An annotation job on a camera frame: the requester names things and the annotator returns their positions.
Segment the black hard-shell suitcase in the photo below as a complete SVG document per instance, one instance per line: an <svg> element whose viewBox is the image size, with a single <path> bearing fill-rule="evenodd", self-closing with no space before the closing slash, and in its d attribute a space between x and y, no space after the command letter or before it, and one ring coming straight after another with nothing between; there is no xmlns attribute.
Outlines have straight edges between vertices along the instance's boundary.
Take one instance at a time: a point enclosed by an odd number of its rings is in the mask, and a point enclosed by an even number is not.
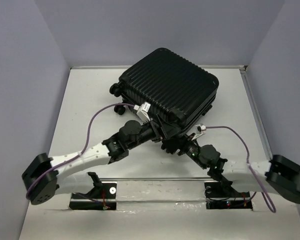
<svg viewBox="0 0 300 240"><path fill-rule="evenodd" d="M124 71L109 92L124 103L149 103L150 118L177 125L182 135L211 109L218 87L215 75L160 47Z"/></svg>

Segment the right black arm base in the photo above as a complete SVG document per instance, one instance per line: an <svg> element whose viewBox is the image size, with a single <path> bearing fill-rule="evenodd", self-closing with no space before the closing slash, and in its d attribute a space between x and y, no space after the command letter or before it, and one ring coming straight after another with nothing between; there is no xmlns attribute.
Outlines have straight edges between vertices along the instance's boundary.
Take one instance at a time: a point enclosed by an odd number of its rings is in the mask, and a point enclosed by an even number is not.
<svg viewBox="0 0 300 240"><path fill-rule="evenodd" d="M249 192L226 191L220 182L205 182L204 195L207 210L252 210Z"/></svg>

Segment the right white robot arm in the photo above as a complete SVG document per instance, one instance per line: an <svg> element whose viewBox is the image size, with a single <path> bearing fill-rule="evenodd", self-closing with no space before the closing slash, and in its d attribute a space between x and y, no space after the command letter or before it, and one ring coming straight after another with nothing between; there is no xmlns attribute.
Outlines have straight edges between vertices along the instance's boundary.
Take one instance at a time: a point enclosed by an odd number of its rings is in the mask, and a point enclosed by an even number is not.
<svg viewBox="0 0 300 240"><path fill-rule="evenodd" d="M207 170L210 178L220 182L225 196L262 192L300 205L300 165L282 155L259 162L228 160L213 145L200 146L187 135L163 140L161 148L169 154L187 155Z"/></svg>

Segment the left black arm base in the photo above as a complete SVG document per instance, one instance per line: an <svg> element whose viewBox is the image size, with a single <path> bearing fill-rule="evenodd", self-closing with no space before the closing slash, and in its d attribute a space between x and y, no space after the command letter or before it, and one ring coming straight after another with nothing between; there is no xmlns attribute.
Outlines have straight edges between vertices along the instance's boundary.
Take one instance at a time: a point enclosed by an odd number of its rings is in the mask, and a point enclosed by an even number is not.
<svg viewBox="0 0 300 240"><path fill-rule="evenodd" d="M115 211L117 182L104 181L102 187L89 193L72 193L68 207L78 211Z"/></svg>

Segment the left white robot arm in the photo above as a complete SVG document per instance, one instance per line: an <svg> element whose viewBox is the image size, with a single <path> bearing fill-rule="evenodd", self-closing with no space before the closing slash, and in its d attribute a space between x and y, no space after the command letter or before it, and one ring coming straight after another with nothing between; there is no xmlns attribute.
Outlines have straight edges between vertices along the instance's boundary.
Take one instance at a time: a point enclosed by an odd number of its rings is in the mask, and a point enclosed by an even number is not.
<svg viewBox="0 0 300 240"><path fill-rule="evenodd" d="M21 175L26 198L32 205L43 204L61 190L62 181L67 177L91 167L118 162L147 141L161 142L179 132L177 125L161 119L143 124L129 120L110 138L92 147L85 146L80 152L53 157L41 153Z"/></svg>

